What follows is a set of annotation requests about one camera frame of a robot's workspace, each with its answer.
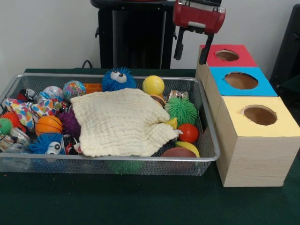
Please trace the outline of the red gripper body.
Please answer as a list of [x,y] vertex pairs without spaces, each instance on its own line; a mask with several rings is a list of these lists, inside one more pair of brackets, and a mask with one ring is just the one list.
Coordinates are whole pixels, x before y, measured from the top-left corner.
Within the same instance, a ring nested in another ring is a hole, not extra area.
[[225,20],[225,8],[220,0],[177,0],[173,22],[183,28],[199,28],[216,34]]

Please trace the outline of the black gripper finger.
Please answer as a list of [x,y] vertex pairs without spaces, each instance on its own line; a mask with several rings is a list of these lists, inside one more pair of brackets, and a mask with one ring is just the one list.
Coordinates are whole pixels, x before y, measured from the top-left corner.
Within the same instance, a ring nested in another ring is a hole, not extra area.
[[207,62],[207,58],[210,52],[210,47],[213,42],[214,34],[207,34],[207,40],[204,48],[201,51],[200,57],[199,57],[199,64],[204,65]]
[[182,51],[183,51],[182,40],[183,40],[183,35],[184,35],[185,30],[186,29],[183,28],[183,27],[179,28],[179,33],[178,33],[178,36],[177,36],[177,43],[176,43],[175,52],[174,52],[174,58],[176,60],[180,60],[181,57],[182,57]]

